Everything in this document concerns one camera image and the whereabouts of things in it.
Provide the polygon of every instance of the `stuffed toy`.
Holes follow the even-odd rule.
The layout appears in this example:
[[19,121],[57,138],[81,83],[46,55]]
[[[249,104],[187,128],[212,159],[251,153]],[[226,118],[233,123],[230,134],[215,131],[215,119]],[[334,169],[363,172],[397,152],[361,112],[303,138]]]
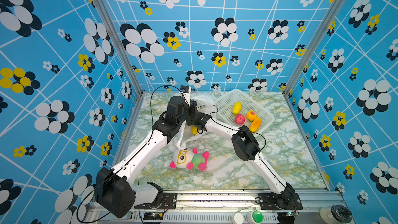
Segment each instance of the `stuffed toy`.
[[173,154],[173,161],[170,164],[172,169],[175,168],[188,168],[192,169],[193,167],[198,168],[201,171],[204,171],[207,166],[207,159],[209,158],[209,152],[204,152],[202,155],[198,154],[198,150],[194,148],[191,150],[186,147],[184,150],[177,150]]

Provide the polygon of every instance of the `green plush body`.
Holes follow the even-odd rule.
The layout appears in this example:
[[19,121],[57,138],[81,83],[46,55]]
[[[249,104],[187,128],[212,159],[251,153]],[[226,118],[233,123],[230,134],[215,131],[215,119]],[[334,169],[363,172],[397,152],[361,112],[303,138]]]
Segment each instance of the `green plush body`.
[[191,163],[193,164],[194,168],[197,168],[199,164],[204,163],[206,159],[202,156],[202,154],[195,154],[193,155]]

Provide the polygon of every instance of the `toy fruit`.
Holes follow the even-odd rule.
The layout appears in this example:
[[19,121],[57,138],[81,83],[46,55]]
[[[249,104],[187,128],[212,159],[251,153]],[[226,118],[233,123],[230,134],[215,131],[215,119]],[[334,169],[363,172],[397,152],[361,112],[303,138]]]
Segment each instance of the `toy fruit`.
[[250,121],[253,121],[256,117],[257,117],[257,113],[255,113],[252,110],[248,111],[246,114],[246,118]]
[[192,134],[193,135],[198,134],[198,128],[196,128],[196,126],[192,126]]
[[240,101],[236,102],[234,108],[232,109],[232,113],[237,115],[242,110],[242,103]]
[[259,117],[256,117],[250,126],[250,131],[256,132],[258,127],[261,125],[261,122],[263,122],[263,121]]
[[235,123],[237,124],[244,124],[245,123],[245,116],[243,116],[242,114],[238,114],[235,118]]

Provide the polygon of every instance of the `blue wallpaper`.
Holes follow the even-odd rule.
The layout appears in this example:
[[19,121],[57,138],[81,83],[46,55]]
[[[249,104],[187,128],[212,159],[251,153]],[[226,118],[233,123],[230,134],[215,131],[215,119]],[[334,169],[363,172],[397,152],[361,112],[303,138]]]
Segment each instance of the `blue wallpaper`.
[[346,0],[289,93],[356,223],[398,223],[398,0]]
[[2,224],[76,223],[112,165],[137,94],[95,5],[0,0]]
[[143,90],[278,91],[333,0],[105,2]]

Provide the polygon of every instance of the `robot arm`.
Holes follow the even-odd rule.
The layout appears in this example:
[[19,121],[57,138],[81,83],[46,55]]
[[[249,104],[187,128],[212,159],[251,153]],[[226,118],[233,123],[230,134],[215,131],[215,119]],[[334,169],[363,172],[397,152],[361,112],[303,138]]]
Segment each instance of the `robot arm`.
[[173,96],[159,120],[152,126],[152,131],[123,161],[111,170],[102,168],[97,174],[95,200],[118,218],[128,210],[142,203],[152,207],[160,205],[163,189],[155,183],[133,186],[138,174],[150,159],[179,132],[186,120],[187,125],[194,125],[199,130],[214,132],[230,138],[236,155],[249,161],[265,179],[272,191],[271,204],[285,209],[298,198],[294,189],[287,183],[260,152],[258,142],[249,128],[227,125],[215,120],[211,115],[197,110],[196,102],[189,100],[190,87],[181,87],[183,96]]
[[[249,161],[249,163],[257,170],[259,175],[268,183],[272,192],[280,194],[280,192],[285,190],[286,181],[278,175],[260,152],[258,142],[250,132],[249,128],[242,126],[239,130],[233,130],[236,129],[236,127],[227,125],[213,118],[206,122],[205,128],[208,132],[214,132],[225,138],[231,139],[238,157],[244,161]],[[241,139],[241,136],[245,136],[246,142]],[[253,154],[249,154],[249,157],[246,157],[247,152],[244,152],[244,150],[247,150],[248,146],[253,146],[252,148],[256,151],[254,156]]]

